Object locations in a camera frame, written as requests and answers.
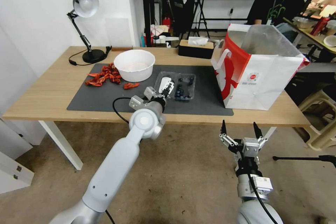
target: black lamp base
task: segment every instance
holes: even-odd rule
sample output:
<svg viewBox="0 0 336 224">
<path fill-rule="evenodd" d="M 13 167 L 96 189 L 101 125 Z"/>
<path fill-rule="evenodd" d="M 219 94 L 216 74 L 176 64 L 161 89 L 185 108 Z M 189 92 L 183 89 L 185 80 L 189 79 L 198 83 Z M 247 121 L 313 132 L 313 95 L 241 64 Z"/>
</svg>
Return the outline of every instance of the black lamp base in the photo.
<svg viewBox="0 0 336 224">
<path fill-rule="evenodd" d="M 83 54 L 83 60 L 86 63 L 97 63 L 106 59 L 106 56 L 102 50 L 93 49 L 92 52 L 87 51 Z"/>
</svg>

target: white bowl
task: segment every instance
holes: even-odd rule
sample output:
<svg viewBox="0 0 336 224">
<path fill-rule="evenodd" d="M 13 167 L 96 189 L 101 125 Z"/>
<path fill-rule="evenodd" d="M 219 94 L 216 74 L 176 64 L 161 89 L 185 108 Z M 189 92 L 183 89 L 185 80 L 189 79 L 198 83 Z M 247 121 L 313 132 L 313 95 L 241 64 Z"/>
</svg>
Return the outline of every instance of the white bowl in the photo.
<svg viewBox="0 0 336 224">
<path fill-rule="evenodd" d="M 326 44 L 329 47 L 336 46 L 336 36 L 330 35 L 324 38 L 323 43 Z"/>
<path fill-rule="evenodd" d="M 129 50 L 114 59 L 114 65 L 125 81 L 140 82 L 148 79 L 153 72 L 155 56 L 144 50 Z"/>
</svg>

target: black t-shirt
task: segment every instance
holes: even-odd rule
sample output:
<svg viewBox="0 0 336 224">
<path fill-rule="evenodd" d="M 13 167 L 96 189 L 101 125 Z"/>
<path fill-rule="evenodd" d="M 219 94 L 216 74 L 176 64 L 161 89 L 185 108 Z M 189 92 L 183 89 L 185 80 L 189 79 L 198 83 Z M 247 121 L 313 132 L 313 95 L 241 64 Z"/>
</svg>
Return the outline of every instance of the black t-shirt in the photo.
<svg viewBox="0 0 336 224">
<path fill-rule="evenodd" d="M 261 19 L 263 25 L 269 18 L 272 18 L 273 25 L 283 23 L 283 17 L 291 20 L 301 12 L 304 0 L 276 0 L 274 9 L 273 4 L 274 0 L 254 0 L 247 17 L 247 24 L 253 25 L 256 19 Z"/>
</svg>

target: lamp shade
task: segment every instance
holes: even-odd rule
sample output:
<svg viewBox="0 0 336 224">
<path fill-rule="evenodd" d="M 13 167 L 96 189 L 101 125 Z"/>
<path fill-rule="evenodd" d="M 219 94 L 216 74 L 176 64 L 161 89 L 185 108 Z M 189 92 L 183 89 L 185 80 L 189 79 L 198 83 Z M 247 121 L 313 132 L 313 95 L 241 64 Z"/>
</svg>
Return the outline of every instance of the lamp shade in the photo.
<svg viewBox="0 0 336 224">
<path fill-rule="evenodd" d="M 99 0 L 73 0 L 72 4 L 78 16 L 89 18 L 97 12 Z"/>
</svg>

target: tissue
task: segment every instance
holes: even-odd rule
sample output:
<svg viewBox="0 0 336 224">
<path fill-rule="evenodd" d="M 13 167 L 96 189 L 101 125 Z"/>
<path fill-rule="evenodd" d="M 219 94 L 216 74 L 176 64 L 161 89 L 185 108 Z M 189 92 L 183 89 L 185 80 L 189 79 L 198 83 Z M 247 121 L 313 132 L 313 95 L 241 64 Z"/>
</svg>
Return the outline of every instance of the tissue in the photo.
<svg viewBox="0 0 336 224">
<path fill-rule="evenodd" d="M 203 37 L 189 37 L 188 44 L 196 46 L 204 46 L 208 42 L 208 38 Z"/>
</svg>

